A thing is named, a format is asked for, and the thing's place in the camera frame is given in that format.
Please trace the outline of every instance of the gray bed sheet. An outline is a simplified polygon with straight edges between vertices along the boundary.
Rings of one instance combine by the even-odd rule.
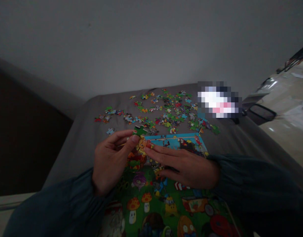
[[[93,166],[94,150],[97,143],[108,137],[108,128],[115,128],[117,131],[125,129],[133,129],[134,123],[128,125],[123,120],[123,116],[113,115],[110,122],[94,122],[94,118],[100,114],[104,114],[107,106],[113,109],[125,109],[126,113],[135,116],[148,116],[154,120],[164,111],[155,111],[146,115],[140,113],[133,105],[135,101],[142,101],[145,108],[153,106],[150,99],[141,100],[142,94],[154,92],[164,95],[163,88],[155,88],[150,90],[140,90],[133,92],[124,92],[117,94],[99,95],[86,102],[80,109],[71,130],[65,140],[65,143],[55,161],[44,187],[48,187],[57,182],[69,179],[81,174],[83,171]],[[166,87],[168,92],[175,95],[181,90],[193,95],[192,102],[197,101],[197,84],[187,84],[174,87]],[[240,118],[240,123],[236,125],[230,119],[208,118],[209,122],[219,127],[221,133],[213,134],[210,130],[204,130],[201,137],[210,154],[243,154],[259,158],[277,164],[291,173],[293,179],[303,190],[303,168],[291,158],[274,140],[272,140],[263,130],[254,124],[248,117]],[[190,133],[187,127],[187,121],[181,123],[177,133]],[[169,132],[164,126],[158,126],[159,135],[165,135]]]

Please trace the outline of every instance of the finger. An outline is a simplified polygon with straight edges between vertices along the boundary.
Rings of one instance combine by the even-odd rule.
[[[124,130],[124,131],[117,131],[117,132],[113,133],[110,137],[105,139],[103,142],[115,143],[124,137],[131,136],[134,131],[136,131],[136,130],[130,129],[130,130]]]
[[[138,144],[140,137],[137,135],[131,136],[122,149],[118,152],[122,157],[127,157],[128,154],[134,149],[134,147]]]
[[[118,141],[117,141],[117,142],[115,142],[114,144],[115,144],[116,146],[123,145],[123,144],[125,144],[125,143],[126,143],[127,138],[128,138],[128,137],[121,138],[120,140],[118,140]]]
[[[172,170],[163,170],[159,173],[159,175],[178,181],[179,183],[183,184],[183,177],[181,176],[181,174],[174,172]]]
[[[150,149],[148,147],[144,148],[144,151],[146,154],[154,159],[155,161],[159,162],[163,166],[171,166],[174,167],[177,170],[180,170],[180,164],[179,164],[179,158],[176,156],[166,155],[162,153],[158,153],[154,151],[153,149]]]
[[[166,154],[166,155],[182,156],[180,150],[170,149],[165,146],[154,145],[153,150],[157,151],[158,153],[162,153],[162,154]]]

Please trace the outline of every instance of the left hand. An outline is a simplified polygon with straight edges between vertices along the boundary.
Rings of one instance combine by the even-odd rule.
[[[121,178],[128,154],[139,141],[139,136],[131,136],[134,131],[115,132],[96,146],[92,174],[96,196],[107,195]]]

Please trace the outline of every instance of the dark green sweater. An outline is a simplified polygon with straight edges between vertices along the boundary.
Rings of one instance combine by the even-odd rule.
[[[212,190],[246,226],[265,236],[303,236],[303,192],[281,168],[241,155],[210,155],[221,176]],[[93,195],[92,169],[36,193],[13,212],[9,236],[96,236],[111,201]]]

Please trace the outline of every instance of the orange mushroom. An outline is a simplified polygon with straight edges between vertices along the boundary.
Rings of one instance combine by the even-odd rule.
[[[142,202],[144,203],[144,212],[149,212],[150,206],[149,202],[152,200],[152,195],[151,193],[145,193],[142,197]]]
[[[136,210],[139,208],[139,200],[137,197],[133,197],[127,202],[126,209],[130,210],[129,223],[134,224],[136,222]]]

